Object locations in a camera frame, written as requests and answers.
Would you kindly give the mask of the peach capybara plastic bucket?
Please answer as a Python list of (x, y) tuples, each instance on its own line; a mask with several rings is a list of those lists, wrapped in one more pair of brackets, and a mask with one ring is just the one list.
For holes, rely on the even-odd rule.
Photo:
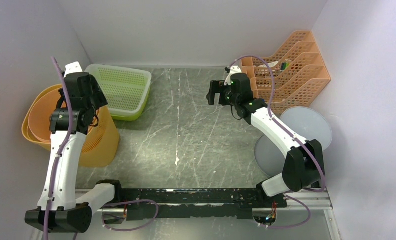
[[(57, 84), (41, 92), (30, 107), (22, 125), (23, 136), (46, 150), (51, 149), (50, 116), (61, 97), (59, 93), (61, 88), (62, 86)], [(85, 152), (96, 147), (102, 140), (106, 121), (110, 116), (109, 109), (106, 106), (100, 108), (97, 111), (97, 116), (98, 119), (95, 119), (88, 129), (83, 146)]]

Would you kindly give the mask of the yellow slotted waste basket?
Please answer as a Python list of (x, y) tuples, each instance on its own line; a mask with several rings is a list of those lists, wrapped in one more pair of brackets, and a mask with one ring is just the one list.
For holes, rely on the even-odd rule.
[(112, 119), (109, 108), (108, 108), (108, 112), (109, 112), (109, 117), (105, 122), (105, 128), (104, 128), (105, 132), (103, 133), (102, 140), (99, 142), (97, 146), (95, 146), (89, 151), (84, 151), (84, 146), (83, 146), (78, 164), (80, 167), (102, 168), (108, 166), (114, 160), (119, 145), (120, 135)]

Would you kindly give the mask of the grey plastic bucket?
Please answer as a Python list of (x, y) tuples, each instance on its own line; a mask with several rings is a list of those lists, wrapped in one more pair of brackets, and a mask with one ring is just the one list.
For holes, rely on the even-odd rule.
[[(318, 140), (323, 151), (332, 143), (333, 133), (328, 121), (311, 108), (291, 107), (282, 113), (280, 120), (307, 140)], [(270, 178), (282, 173), (286, 159), (265, 135), (255, 144), (254, 158), (259, 168)]]

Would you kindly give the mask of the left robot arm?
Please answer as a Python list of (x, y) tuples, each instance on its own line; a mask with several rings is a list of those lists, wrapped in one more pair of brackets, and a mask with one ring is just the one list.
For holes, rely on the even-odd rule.
[(120, 135), (93, 75), (65, 75), (59, 93), (49, 118), (51, 150), (46, 181), (37, 207), (24, 217), (45, 239), (50, 233), (84, 233), (100, 208), (105, 204), (118, 208), (125, 200), (118, 180), (100, 180), (91, 191), (76, 197), (79, 166), (108, 166), (115, 158)]

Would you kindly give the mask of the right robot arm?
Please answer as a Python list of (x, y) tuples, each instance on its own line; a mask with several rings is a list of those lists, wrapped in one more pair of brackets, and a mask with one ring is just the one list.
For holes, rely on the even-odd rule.
[(299, 192), (318, 181), (326, 187), (321, 143), (293, 132), (264, 99), (255, 98), (245, 73), (231, 74), (226, 81), (212, 80), (206, 95), (209, 105), (214, 105), (216, 94), (219, 105), (236, 110), (239, 119), (260, 130), (284, 156), (282, 172), (259, 184), (262, 190), (255, 199), (261, 207), (268, 207), (278, 194)]

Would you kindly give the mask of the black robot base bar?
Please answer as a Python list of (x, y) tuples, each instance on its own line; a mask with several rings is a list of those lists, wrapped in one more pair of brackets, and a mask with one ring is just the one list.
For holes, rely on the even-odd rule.
[(252, 220), (257, 210), (286, 208), (283, 194), (266, 196), (258, 188), (158, 189), (124, 188), (103, 213), (126, 215), (126, 221), (145, 219), (224, 218)]

